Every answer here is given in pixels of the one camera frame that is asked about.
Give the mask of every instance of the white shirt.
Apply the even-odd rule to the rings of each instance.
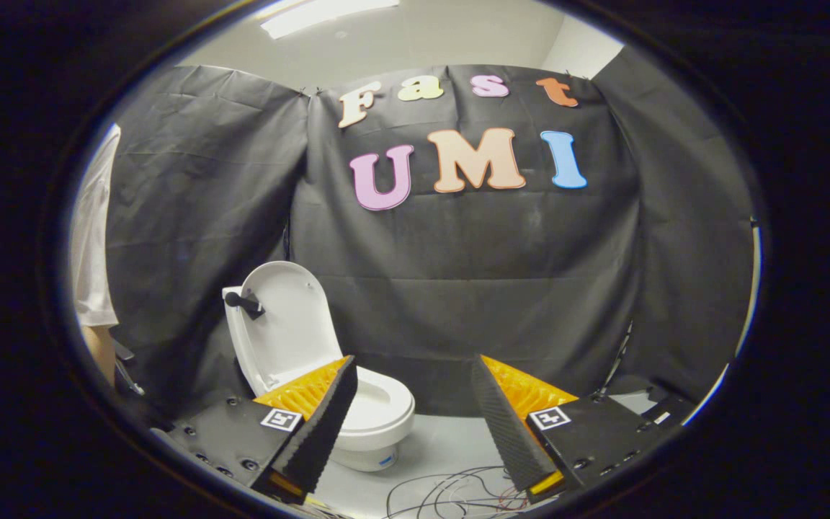
[[[111,168],[120,138],[121,128],[112,125],[85,171],[73,208],[69,254],[73,301],[82,326],[117,324],[108,291],[104,237],[111,197]]]

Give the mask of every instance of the black cloth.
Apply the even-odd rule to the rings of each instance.
[[[307,99],[251,74],[174,68],[118,121],[108,280],[128,366],[172,417],[244,394],[221,289],[280,245]]]
[[[474,355],[574,394],[618,374],[699,401],[734,353],[751,285],[746,161],[671,79],[631,50],[589,81],[517,66],[438,66],[359,79],[311,97],[221,68],[176,68],[119,121],[108,275],[131,374],[170,416],[245,394],[220,289],[289,257],[322,283],[342,351],[406,384],[416,410],[475,416]],[[403,102],[401,82],[444,94]],[[500,76],[504,98],[472,92]],[[570,86],[570,108],[537,80]],[[339,96],[379,80],[366,118],[339,128]],[[527,184],[434,190],[427,135],[478,147],[514,131]],[[543,131],[574,138],[586,187],[557,187]],[[412,145],[411,194],[359,204],[349,162]],[[287,232],[284,226],[289,221]]]
[[[735,354],[751,293],[751,164],[701,101],[632,47],[592,79],[640,183],[642,285],[617,376],[700,402]]]
[[[399,83],[437,76],[444,94],[402,102]],[[475,75],[510,93],[480,97]],[[570,86],[579,108],[547,98],[539,79]],[[338,128],[337,98],[382,83],[367,116]],[[467,184],[438,193],[438,154],[426,136],[455,129],[478,147],[510,128],[527,180],[517,190]],[[540,132],[574,137],[586,187],[566,190]],[[388,148],[408,144],[412,188],[391,210],[365,210],[349,161],[380,154],[378,190],[393,186]],[[290,216],[290,252],[322,283],[344,352],[406,384],[416,410],[477,414],[474,355],[490,355],[567,391],[599,387],[629,323],[636,293],[638,179],[597,89],[585,79],[517,66],[404,70],[327,89],[309,109],[308,168]]]

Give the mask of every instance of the toilet base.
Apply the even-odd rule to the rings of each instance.
[[[335,447],[332,449],[329,459],[348,467],[348,469],[362,472],[389,469],[399,459],[398,443],[373,451],[346,451]]]

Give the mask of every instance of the orange letter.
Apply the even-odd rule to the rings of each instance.
[[[440,179],[435,182],[438,193],[461,191],[465,182],[457,176],[457,167],[472,187],[482,187],[485,172],[491,165],[488,185],[497,190],[523,187],[527,180],[517,171],[511,139],[514,132],[508,128],[489,128],[482,134],[478,148],[473,148],[456,130],[441,130],[428,134],[428,141],[437,146]]]
[[[579,101],[576,101],[576,99],[572,97],[566,97],[566,93],[563,92],[567,92],[569,86],[560,83],[556,80],[556,78],[541,79],[540,81],[537,81],[537,85],[540,85],[546,89],[546,95],[550,96],[551,102],[555,102],[557,105],[563,106],[579,106]]]
[[[361,86],[355,91],[351,91],[339,98],[345,108],[345,114],[342,121],[339,123],[339,128],[349,127],[356,122],[363,121],[367,116],[360,108],[370,108],[373,106],[373,92],[380,89],[380,82],[374,81],[369,85]]]

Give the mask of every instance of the ceiling light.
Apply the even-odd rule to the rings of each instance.
[[[287,36],[287,34],[297,32],[297,30],[312,27],[317,23],[336,19],[337,17],[343,17],[346,14],[398,5],[399,0],[313,0],[313,2],[303,4],[286,13],[278,14],[276,17],[262,23],[261,27],[267,31],[271,38],[276,40]],[[286,7],[281,6],[278,10],[286,9]]]

